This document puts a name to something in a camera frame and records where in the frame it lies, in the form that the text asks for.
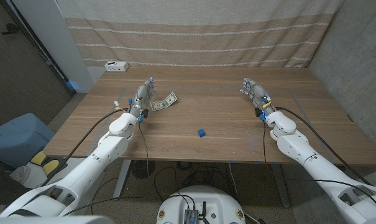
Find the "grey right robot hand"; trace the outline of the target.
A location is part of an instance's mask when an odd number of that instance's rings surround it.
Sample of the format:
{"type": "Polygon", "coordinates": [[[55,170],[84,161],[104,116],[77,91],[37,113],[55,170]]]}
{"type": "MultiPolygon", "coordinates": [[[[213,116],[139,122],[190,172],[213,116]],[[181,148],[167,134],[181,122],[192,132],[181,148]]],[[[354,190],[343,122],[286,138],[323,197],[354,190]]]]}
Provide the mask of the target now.
{"type": "Polygon", "coordinates": [[[268,91],[250,78],[244,78],[240,92],[252,100],[256,117],[265,119],[271,113],[276,112],[277,109],[272,104],[268,91]]]}

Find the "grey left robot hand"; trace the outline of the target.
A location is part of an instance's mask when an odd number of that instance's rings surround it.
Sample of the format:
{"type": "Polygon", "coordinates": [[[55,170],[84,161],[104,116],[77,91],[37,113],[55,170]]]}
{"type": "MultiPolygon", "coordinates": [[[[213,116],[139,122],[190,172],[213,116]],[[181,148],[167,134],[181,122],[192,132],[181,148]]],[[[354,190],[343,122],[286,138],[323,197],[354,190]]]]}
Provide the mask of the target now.
{"type": "Polygon", "coordinates": [[[157,89],[154,85],[153,77],[150,77],[140,87],[138,87],[135,96],[132,99],[130,114],[138,118],[141,112],[148,108],[150,101],[157,89]]]}

